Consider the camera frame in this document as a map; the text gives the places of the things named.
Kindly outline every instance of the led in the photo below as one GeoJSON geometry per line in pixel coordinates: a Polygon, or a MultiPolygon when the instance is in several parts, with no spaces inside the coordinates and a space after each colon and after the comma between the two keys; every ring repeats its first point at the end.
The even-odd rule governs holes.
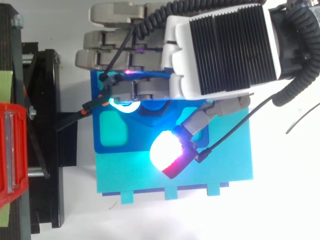
{"type": "Polygon", "coordinates": [[[182,144],[171,131],[161,132],[150,148],[150,160],[160,171],[169,167],[183,153],[182,144]]]}
{"type": "Polygon", "coordinates": [[[115,103],[115,100],[113,98],[109,99],[109,103],[112,107],[118,109],[120,112],[123,112],[125,114],[129,114],[129,113],[134,112],[140,106],[139,101],[134,101],[129,105],[121,105],[121,104],[115,103]]]}

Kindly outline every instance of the metal rod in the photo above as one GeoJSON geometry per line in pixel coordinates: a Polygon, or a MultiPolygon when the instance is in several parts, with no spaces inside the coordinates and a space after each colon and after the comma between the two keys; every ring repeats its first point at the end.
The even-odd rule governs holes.
{"type": "Polygon", "coordinates": [[[29,167],[28,168],[28,177],[34,178],[34,177],[44,177],[44,171],[42,171],[42,168],[39,166],[35,167],[29,167]]]}
{"type": "Polygon", "coordinates": [[[23,54],[22,55],[22,64],[23,65],[31,64],[33,57],[34,57],[33,54],[23,54]]]}

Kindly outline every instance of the black heat sink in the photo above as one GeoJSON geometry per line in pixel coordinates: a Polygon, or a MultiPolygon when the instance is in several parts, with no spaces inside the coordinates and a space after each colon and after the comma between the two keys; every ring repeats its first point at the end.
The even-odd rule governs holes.
{"type": "Polygon", "coordinates": [[[277,79],[261,5],[190,21],[202,95],[277,79]]]}

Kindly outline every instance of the black wire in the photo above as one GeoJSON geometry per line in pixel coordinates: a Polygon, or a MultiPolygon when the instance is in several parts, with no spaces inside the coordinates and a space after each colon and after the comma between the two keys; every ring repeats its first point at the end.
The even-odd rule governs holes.
{"type": "Polygon", "coordinates": [[[110,70],[112,69],[112,67],[114,66],[116,61],[118,60],[119,56],[121,55],[121,53],[125,49],[125,47],[126,47],[127,43],[129,42],[131,36],[134,34],[135,29],[136,29],[135,25],[133,27],[131,27],[130,31],[126,34],[126,36],[125,36],[120,48],[118,49],[118,51],[116,52],[116,54],[114,55],[114,57],[112,58],[110,63],[108,64],[108,66],[106,67],[105,71],[100,74],[99,80],[101,82],[104,82],[108,78],[108,73],[110,72],[110,70]]]}
{"type": "Polygon", "coordinates": [[[311,108],[309,111],[307,111],[305,114],[303,114],[297,121],[295,121],[290,127],[289,129],[285,132],[285,134],[290,133],[290,131],[305,117],[307,116],[313,109],[317,108],[320,105],[320,102],[315,105],[313,108],[311,108]]]}
{"type": "Polygon", "coordinates": [[[255,114],[259,109],[261,109],[266,103],[273,99],[274,95],[271,95],[266,100],[261,102],[256,106],[248,115],[246,115],[237,125],[235,125],[226,135],[220,138],[215,144],[210,147],[207,147],[205,150],[199,153],[197,161],[201,163],[217,146],[219,146],[224,140],[226,140],[231,134],[233,134],[238,128],[240,128],[253,114],[255,114]]]}

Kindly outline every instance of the green tape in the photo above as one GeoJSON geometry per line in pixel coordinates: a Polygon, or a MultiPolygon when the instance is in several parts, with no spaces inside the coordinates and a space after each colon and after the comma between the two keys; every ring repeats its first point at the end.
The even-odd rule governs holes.
{"type": "MultiPolygon", "coordinates": [[[[12,71],[0,71],[0,103],[10,103],[12,71]]],[[[0,227],[8,227],[10,215],[10,204],[0,209],[0,227]]]]}
{"type": "Polygon", "coordinates": [[[0,209],[0,227],[8,227],[9,224],[9,214],[10,214],[10,204],[4,205],[3,208],[0,209]]]}
{"type": "Polygon", "coordinates": [[[12,71],[0,71],[0,103],[10,103],[12,71]]]}

